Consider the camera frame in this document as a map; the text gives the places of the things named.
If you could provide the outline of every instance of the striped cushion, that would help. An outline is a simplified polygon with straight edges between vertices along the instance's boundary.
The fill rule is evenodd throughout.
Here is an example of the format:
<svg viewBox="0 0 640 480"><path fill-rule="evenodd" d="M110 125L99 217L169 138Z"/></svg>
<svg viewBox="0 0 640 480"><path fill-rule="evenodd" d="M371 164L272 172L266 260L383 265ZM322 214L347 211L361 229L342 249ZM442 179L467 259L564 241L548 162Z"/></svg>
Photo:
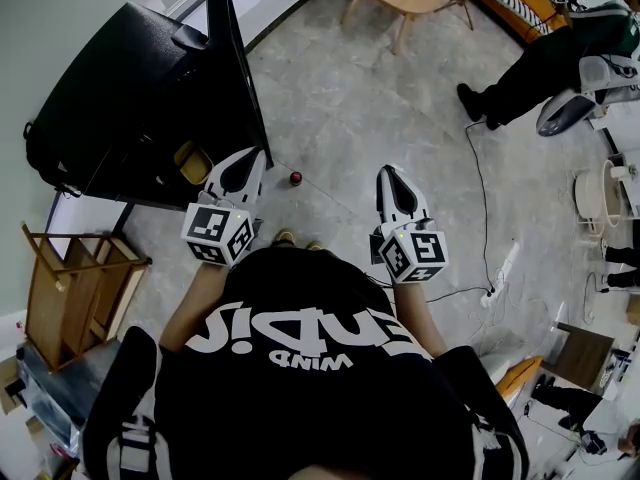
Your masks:
<svg viewBox="0 0 640 480"><path fill-rule="evenodd" d="M542 23L542 20L538 15L533 12L531 7L525 4L522 0L495 0L500 5L506 7L511 12L522 18L526 23L538 30L543 36L553 32L551 27L546 23Z"/></svg>

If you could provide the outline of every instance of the black backpack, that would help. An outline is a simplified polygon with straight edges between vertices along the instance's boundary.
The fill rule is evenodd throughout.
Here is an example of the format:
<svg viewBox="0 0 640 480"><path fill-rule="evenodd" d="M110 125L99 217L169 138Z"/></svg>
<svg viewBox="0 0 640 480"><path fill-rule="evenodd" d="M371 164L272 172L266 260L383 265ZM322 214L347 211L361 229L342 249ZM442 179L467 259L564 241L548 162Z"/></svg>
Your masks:
<svg viewBox="0 0 640 480"><path fill-rule="evenodd" d="M49 146L37 122L27 123L22 136L27 141L27 161L38 171L42 180L60 192L80 197L82 192L77 188L77 183L64 168L56 152Z"/></svg>

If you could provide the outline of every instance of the white sneaker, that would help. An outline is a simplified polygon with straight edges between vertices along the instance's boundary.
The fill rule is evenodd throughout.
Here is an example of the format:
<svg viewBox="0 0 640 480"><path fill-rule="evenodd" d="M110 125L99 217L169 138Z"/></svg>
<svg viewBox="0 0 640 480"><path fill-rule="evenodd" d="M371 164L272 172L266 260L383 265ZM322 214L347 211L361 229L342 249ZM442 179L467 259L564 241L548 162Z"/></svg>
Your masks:
<svg viewBox="0 0 640 480"><path fill-rule="evenodd" d="M609 248L609 244L607 244L604 238L600 239L600 252L602 253L602 259L607 257L607 249Z"/></svg>

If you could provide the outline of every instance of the gray floor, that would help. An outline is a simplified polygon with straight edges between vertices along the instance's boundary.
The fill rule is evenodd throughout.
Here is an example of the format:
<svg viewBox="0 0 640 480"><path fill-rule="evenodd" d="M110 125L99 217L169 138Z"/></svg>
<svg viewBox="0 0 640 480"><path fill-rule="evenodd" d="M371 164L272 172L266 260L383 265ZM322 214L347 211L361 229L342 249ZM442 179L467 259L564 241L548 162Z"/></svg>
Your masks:
<svg viewBox="0 0 640 480"><path fill-rule="evenodd" d="M398 16L365 0L341 28L347 3L310 0L249 55L277 160L264 179L265 225L257 245L292 227L303 244L319 239L388 279L370 265L367 240L378 224L376 174L393 163L424 189L447 236L451 265L425 284L427 297L486 286L482 191L455 86L467 81L483 89L522 50L472 7L474 32L458 8L426 16L416 21L404 53L394 56ZM489 308L480 306L478 291L431 305L451 346L469 343L486 353L518 341L546 353L554 341L552 319L560 312L565 321L579 321L586 273L600 268L576 242L571 183L573 169L602 164L606 143L586 123L560 138L538 137L537 114L496 132L470 130L487 187L492 279L514 243L520 252L507 288ZM286 182L292 170L305 177L298 188ZM179 238L182 220L177 212L139 206L127 222L126 234L154 263L123 328L138 324L157 337L180 301L197 268Z"/></svg>

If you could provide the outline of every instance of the red ball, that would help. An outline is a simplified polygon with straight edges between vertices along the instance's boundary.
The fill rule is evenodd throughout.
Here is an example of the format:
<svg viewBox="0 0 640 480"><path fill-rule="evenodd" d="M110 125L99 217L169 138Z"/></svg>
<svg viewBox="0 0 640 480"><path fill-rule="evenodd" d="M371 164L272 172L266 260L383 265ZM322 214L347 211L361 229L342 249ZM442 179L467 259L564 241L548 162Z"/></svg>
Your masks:
<svg viewBox="0 0 640 480"><path fill-rule="evenodd" d="M300 174L298 171L292 172L291 176L289 176L289 181L293 186L300 185L300 183L302 183L302 174Z"/></svg>

